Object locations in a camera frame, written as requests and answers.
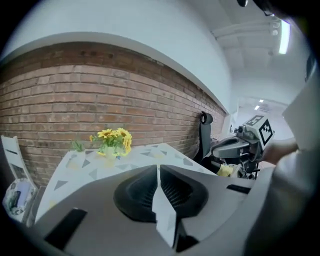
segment green leaves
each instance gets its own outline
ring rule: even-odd
[[[93,142],[99,141],[98,136],[97,136],[97,135],[92,135],[92,141],[93,141]]]
[[[123,145],[123,137],[119,135],[118,137],[108,137],[108,138],[103,138],[104,145],[107,145],[108,147],[120,147]]]
[[[82,152],[82,151],[85,150],[84,145],[81,142],[77,141],[77,140],[73,140],[71,142],[71,144],[72,144],[73,149],[78,151],[78,152]]]

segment flower bouquet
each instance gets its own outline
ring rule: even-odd
[[[123,128],[98,131],[97,135],[90,135],[89,139],[91,142],[101,142],[97,152],[101,156],[126,156],[131,151],[132,136]]]

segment white table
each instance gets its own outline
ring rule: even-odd
[[[157,165],[158,168],[160,165],[174,165],[215,175],[166,143],[133,147],[127,156],[117,157],[114,161],[107,160],[93,149],[80,153],[69,151],[59,163],[45,189],[35,221],[37,222],[54,205],[90,182],[150,165]],[[176,212],[160,187],[159,172],[152,211],[156,213],[156,229],[171,245],[175,229],[168,230],[168,224],[173,224]]]

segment yellow sunflower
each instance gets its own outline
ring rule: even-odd
[[[116,138],[116,137],[118,137],[118,136],[121,135],[121,134],[120,134],[120,132],[119,132],[118,130],[113,130],[113,131],[110,133],[110,135]]]
[[[111,136],[112,129],[98,131],[98,137],[104,137],[105,139]]]
[[[124,150],[120,154],[121,154],[121,156],[125,157],[130,152],[131,152],[131,147],[130,147],[130,145],[127,145],[127,146],[124,147]]]
[[[123,145],[124,145],[125,151],[128,153],[131,151],[131,143],[132,143],[132,140],[130,138],[128,138],[128,139],[125,138],[123,140]]]
[[[118,128],[116,131],[119,132],[124,139],[132,139],[131,134],[127,130]]]

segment yellow object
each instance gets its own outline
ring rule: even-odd
[[[103,167],[105,167],[105,168],[114,167],[115,166],[115,161],[116,161],[115,157],[114,158],[105,159]]]
[[[130,152],[131,151],[131,143],[132,143],[131,138],[123,139],[123,145],[124,145],[124,148],[125,148],[126,152]]]
[[[107,130],[102,130],[102,131],[98,131],[98,137],[104,137],[105,139],[111,136],[111,129],[107,129]]]
[[[105,155],[106,155],[105,153],[100,152],[100,151],[98,151],[97,153],[98,153],[100,156],[105,156]]]
[[[73,162],[72,159],[68,161],[68,163],[66,164],[66,167],[72,170],[77,170],[79,168],[79,166],[75,162]]]
[[[220,169],[216,173],[216,175],[223,176],[223,177],[230,177],[233,171],[234,169],[232,167],[221,164]]]
[[[118,128],[116,131],[120,133],[124,139],[132,139],[131,134],[127,130],[123,128]]]
[[[48,208],[48,210],[50,210],[50,209],[51,209],[52,207],[54,207],[56,204],[57,204],[57,203],[56,203],[55,201],[50,200],[50,201],[49,201],[49,208]]]
[[[163,154],[154,154],[154,157],[157,158],[157,159],[162,159],[165,156]]]
[[[125,157],[126,155],[128,155],[129,154],[129,152],[131,151],[131,149],[130,150],[126,150],[124,153],[118,153],[118,155],[117,156],[122,156],[122,157]]]
[[[118,130],[113,130],[111,133],[110,133],[111,136],[117,138],[119,135],[121,135],[121,133],[118,131]]]

